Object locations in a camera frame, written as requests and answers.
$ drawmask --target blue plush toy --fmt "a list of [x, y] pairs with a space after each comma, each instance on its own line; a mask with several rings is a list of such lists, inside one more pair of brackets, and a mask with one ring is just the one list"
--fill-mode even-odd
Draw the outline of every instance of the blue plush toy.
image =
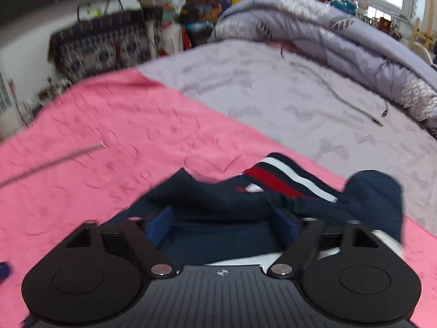
[[357, 3], [354, 0], [333, 0], [331, 5], [352, 16], [357, 15]]

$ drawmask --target patterned cloth cover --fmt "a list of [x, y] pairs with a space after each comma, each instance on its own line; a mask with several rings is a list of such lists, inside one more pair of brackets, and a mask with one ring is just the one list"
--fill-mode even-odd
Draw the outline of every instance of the patterned cloth cover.
[[154, 21], [152, 45], [159, 55], [163, 10], [159, 7], [121, 11], [79, 21], [50, 38], [49, 60], [73, 83], [152, 58], [145, 21]]

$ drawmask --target gray cable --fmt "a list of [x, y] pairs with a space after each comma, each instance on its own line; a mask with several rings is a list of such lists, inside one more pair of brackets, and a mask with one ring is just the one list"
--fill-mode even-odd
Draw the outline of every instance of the gray cable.
[[[370, 113], [362, 110], [361, 108], [351, 104], [350, 102], [346, 101], [344, 98], [342, 98], [339, 94], [337, 94], [337, 92], [331, 87], [331, 85], [329, 85], [329, 83], [327, 83], [327, 81], [322, 78], [318, 73], [316, 73], [313, 69], [311, 69], [309, 66], [304, 65], [304, 64], [300, 64], [300, 63], [295, 63], [293, 61], [286, 61], [285, 60], [285, 56], [284, 56], [284, 45], [281, 46], [280, 48], [280, 56], [282, 57], [282, 60], [286, 63], [288, 63], [289, 65], [293, 65], [295, 67], [301, 68], [301, 69], [305, 69], [306, 71], [309, 71], [311, 74], [313, 74], [318, 80], [320, 80], [323, 85], [329, 90], [329, 92], [331, 92], [331, 94], [338, 100], [340, 101], [342, 104], [352, 108], [353, 110], [363, 114], [364, 116], [366, 116], [367, 118], [370, 118], [374, 123], [376, 123], [377, 125], [384, 127], [384, 124], [377, 119], [375, 116], [371, 115]], [[386, 102], [386, 110], [383, 112], [383, 117], [385, 117], [387, 115], [388, 112], [388, 103]]]

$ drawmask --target pink sheet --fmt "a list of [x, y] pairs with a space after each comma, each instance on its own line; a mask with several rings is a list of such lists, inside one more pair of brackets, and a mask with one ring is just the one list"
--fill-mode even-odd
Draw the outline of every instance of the pink sheet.
[[[0, 182], [100, 141], [108, 147], [0, 189], [0, 261], [14, 269], [0, 285], [0, 328], [18, 327], [27, 316], [21, 281], [60, 240], [84, 220], [111, 218], [181, 167], [220, 180], [282, 152], [331, 186], [344, 184], [313, 161], [136, 70], [83, 82], [5, 142]], [[414, 322], [434, 328], [437, 239], [409, 219], [404, 228], [406, 260], [423, 284]]]

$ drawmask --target thin stick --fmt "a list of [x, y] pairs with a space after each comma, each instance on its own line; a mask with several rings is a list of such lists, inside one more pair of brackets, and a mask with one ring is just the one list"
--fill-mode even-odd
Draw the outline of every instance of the thin stick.
[[23, 179], [25, 177], [28, 177], [30, 175], [33, 175], [35, 173], [38, 173], [39, 171], [43, 171], [44, 169], [47, 169], [49, 167], [52, 167], [52, 166], [58, 165], [60, 163], [63, 163], [64, 161], [70, 160], [72, 158], [76, 158], [77, 156], [80, 156], [80, 155], [83, 155], [83, 154], [86, 154], [88, 152], [92, 152], [92, 151], [95, 151], [95, 150], [98, 150], [98, 149], [102, 149], [102, 148], [106, 148], [106, 145], [103, 142], [100, 142], [98, 144], [91, 145], [90, 147], [86, 147], [86, 148], [83, 148], [83, 149], [80, 149], [80, 150], [76, 150], [75, 152], [72, 152], [72, 153], [70, 153], [70, 154], [68, 154], [66, 156], [63, 156], [61, 158], [52, 160], [52, 161], [50, 161], [48, 163], [44, 163], [44, 164], [38, 165], [38, 166], [36, 166], [34, 168], [31, 168], [31, 169], [29, 169], [29, 170], [27, 170], [27, 171], [17, 175], [17, 176], [13, 176], [13, 177], [11, 177], [11, 178], [3, 181], [3, 182], [0, 182], [0, 188], [2, 188], [4, 186], [7, 186], [9, 184], [12, 184], [13, 182], [19, 181], [19, 180], [21, 180], [21, 179]]

